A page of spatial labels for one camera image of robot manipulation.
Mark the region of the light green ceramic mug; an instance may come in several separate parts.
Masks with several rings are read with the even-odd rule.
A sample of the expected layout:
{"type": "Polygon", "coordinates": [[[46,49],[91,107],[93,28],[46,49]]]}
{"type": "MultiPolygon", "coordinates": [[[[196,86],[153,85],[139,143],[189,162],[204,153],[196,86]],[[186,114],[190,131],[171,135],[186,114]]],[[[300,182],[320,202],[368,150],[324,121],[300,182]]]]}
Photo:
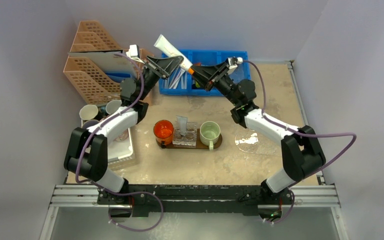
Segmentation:
{"type": "Polygon", "coordinates": [[[214,121],[206,121],[200,126],[199,131],[201,143],[213,151],[221,136],[220,126],[214,121]]]}

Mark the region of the clear glass toothbrush holder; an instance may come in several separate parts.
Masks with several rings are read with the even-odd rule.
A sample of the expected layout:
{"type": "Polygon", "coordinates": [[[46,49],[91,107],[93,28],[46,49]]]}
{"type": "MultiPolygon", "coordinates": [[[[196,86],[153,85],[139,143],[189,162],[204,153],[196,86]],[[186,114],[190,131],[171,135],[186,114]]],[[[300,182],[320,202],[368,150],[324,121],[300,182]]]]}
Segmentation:
{"type": "Polygon", "coordinates": [[[172,144],[175,147],[194,149],[197,146],[197,128],[196,122],[186,124],[186,134],[181,135],[180,124],[176,121],[174,124],[174,135],[172,144]]]}

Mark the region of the orange translucent cup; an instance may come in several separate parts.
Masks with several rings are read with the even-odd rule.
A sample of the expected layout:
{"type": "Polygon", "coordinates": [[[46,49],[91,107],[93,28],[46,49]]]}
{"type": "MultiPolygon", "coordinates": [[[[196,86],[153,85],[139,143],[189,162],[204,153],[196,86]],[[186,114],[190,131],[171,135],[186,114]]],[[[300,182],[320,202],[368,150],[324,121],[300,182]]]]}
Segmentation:
{"type": "Polygon", "coordinates": [[[174,125],[169,120],[159,120],[153,126],[153,133],[158,142],[168,145],[173,142],[174,125]]]}

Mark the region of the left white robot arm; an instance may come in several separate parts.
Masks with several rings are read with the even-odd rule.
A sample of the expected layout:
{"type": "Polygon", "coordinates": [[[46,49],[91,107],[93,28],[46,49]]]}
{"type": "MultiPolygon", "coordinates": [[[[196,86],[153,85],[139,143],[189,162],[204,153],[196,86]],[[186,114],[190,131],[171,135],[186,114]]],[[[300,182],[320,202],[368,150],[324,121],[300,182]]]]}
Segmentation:
{"type": "Polygon", "coordinates": [[[127,78],[120,84],[120,107],[100,123],[87,129],[75,128],[69,139],[63,167],[106,189],[118,205],[129,199],[128,181],[108,166],[108,145],[125,130],[146,116],[148,103],[142,100],[160,79],[167,79],[183,62],[182,56],[147,57],[139,78],[127,78]]]}

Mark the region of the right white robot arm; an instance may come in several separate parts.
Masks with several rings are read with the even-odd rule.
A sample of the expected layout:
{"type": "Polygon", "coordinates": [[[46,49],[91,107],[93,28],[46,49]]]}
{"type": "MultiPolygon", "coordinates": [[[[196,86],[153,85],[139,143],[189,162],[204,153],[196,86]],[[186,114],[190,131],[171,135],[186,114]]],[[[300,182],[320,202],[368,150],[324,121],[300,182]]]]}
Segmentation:
{"type": "Polygon", "coordinates": [[[261,183],[262,200],[272,204],[281,191],[318,172],[326,157],[312,127],[288,125],[255,105],[255,83],[250,79],[234,83],[229,76],[234,66],[228,61],[212,66],[192,65],[188,73],[200,87],[206,91],[217,89],[233,104],[230,112],[235,123],[280,145],[282,168],[261,183]]]}

